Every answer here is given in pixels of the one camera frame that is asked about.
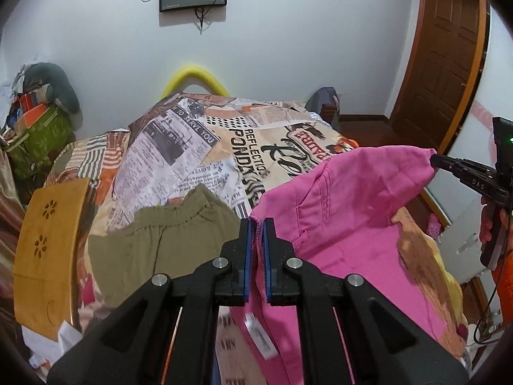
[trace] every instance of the elastic waistband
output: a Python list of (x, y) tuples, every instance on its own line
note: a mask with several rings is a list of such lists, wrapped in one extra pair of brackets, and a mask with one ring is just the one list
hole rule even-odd
[(181, 204), (142, 208), (135, 213), (134, 223), (138, 227), (178, 226), (210, 207), (219, 200), (207, 187), (199, 184), (185, 196)]

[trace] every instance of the wooden floor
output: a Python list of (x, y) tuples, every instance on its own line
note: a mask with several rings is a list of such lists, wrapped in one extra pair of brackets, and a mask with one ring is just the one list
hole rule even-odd
[[(377, 148), (379, 146), (406, 144), (401, 136), (392, 130), (392, 127), (377, 120), (340, 122), (340, 133), (357, 141), (361, 147)], [(406, 204), (406, 208), (422, 231), (426, 232), (431, 210), (420, 195)]]

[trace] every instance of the door frame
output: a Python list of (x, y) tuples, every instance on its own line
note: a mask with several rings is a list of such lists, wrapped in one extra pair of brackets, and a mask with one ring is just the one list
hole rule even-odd
[[(399, 107), (402, 103), (404, 94), (406, 92), (406, 88), (408, 87), (409, 81), (411, 79), (411, 73), (415, 66), (415, 60), (420, 42), (420, 35), (422, 32), (422, 23), (424, 20), (425, 6), (426, 0), (420, 0), (419, 17), (417, 18), (414, 42), (411, 47), (410, 58), (408, 60), (408, 65), (406, 67), (406, 72), (404, 74), (403, 83), (401, 85), (401, 89), (399, 90), (396, 103), (394, 105), (392, 114), (389, 119), (391, 123), (393, 123), (393, 121), (397, 118)], [(447, 130), (445, 137), (440, 143), (440, 146), (438, 148), (439, 154), (445, 154), (446, 152), (448, 152), (448, 150), (454, 143), (456, 137), (458, 136), (461, 130), (461, 125), (463, 124), (463, 121), (466, 118), (468, 111), (470, 110), (470, 106), (472, 104), (475, 92), (481, 79), (481, 73), (483, 72), (484, 60), (486, 56), (486, 47), (488, 44), (488, 33), (490, 29), (490, 10), (486, 0), (479, 0), (478, 16), (478, 35), (475, 44), (474, 58), (472, 61), (472, 66), (470, 68), (470, 74), (467, 81), (467, 86), (463, 91), (463, 95), (461, 97), (460, 103), (458, 104), (458, 108), (456, 109), (456, 114), (452, 118), (452, 122), (449, 126), (449, 129)]]

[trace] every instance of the green bag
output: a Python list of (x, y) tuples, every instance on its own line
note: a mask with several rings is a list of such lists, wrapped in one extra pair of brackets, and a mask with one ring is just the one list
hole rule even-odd
[(31, 127), (3, 148), (11, 159), (14, 175), (26, 180), (36, 174), (48, 174), (72, 134), (68, 118), (55, 105), (48, 104)]

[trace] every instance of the care label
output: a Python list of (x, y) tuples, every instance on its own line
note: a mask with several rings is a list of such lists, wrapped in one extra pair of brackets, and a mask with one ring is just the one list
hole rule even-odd
[(253, 343), (255, 343), (256, 348), (260, 351), (265, 360), (278, 355), (273, 341), (252, 312), (246, 314), (246, 321), (244, 323), (248, 329), (249, 335), (253, 339)]

